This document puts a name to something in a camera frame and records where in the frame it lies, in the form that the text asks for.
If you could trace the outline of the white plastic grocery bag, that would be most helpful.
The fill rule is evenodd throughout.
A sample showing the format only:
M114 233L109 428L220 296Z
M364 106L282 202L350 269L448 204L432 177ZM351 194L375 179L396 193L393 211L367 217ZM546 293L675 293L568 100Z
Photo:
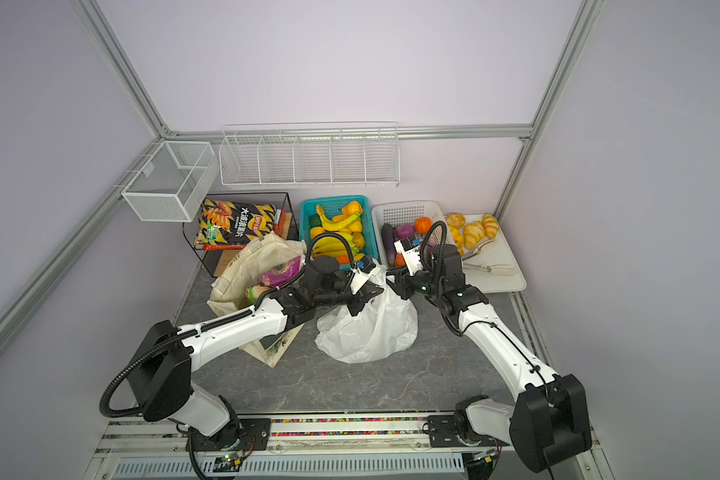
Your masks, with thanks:
M382 292L352 315L338 306L317 320L317 348L347 364L385 359L410 348L418 336L418 314L410 300L400 298L386 282L387 269L376 266L365 282Z

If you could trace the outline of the green chips bag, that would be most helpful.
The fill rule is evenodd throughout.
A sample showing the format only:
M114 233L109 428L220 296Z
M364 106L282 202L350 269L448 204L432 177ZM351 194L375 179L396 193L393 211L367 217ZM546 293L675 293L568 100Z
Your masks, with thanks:
M269 290L268 286L254 285L254 286L249 287L246 290L245 295L246 295L246 298L248 299L249 303L251 305L253 305L258 301L260 296L268 290Z

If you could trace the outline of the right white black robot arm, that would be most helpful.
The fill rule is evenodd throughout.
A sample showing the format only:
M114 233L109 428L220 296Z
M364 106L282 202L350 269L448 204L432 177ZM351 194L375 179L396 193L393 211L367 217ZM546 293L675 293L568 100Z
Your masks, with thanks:
M510 331L487 296L468 284L458 248L445 240L431 244L428 236L400 237L394 247L404 261L387 274L395 293L403 299L423 295L451 333L479 348L513 398L510 405L485 395L461 401L450 435L468 446L509 445L535 473L590 450L583 384L572 374L557 373Z

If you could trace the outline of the purple snack bag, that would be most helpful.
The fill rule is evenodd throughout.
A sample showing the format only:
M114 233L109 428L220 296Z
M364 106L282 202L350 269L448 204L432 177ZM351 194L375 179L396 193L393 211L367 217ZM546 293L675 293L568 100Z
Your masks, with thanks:
M294 279L301 271L302 257L297 256L265 271L259 283L265 287L280 287Z

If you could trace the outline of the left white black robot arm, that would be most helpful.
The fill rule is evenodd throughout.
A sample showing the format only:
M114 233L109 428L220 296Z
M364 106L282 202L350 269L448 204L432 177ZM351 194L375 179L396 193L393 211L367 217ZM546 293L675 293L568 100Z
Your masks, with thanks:
M154 324L105 388L100 413L110 419L171 420L185 425L191 440L216 450L237 446L244 434L238 415L226 399L197 385L194 372L249 342L313 320L322 307L344 306L360 313L383 292L373 281L381 271L365 255L351 254L348 269L342 269L334 257L308 253L293 278L267 289L249 307L182 327L168 321Z

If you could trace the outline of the cream canvas tote bag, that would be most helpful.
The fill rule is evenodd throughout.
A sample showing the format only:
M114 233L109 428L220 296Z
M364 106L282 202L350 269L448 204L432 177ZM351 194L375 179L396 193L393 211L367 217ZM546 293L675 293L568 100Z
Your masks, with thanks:
M208 306L217 316L253 306L266 290L284 283L265 280L265 275L281 273L289 261L300 260L305 253L303 241L284 240L274 233L252 240L232 260L222 263L223 270L212 284ZM300 330L297 327L294 333L265 336L241 349L274 368Z

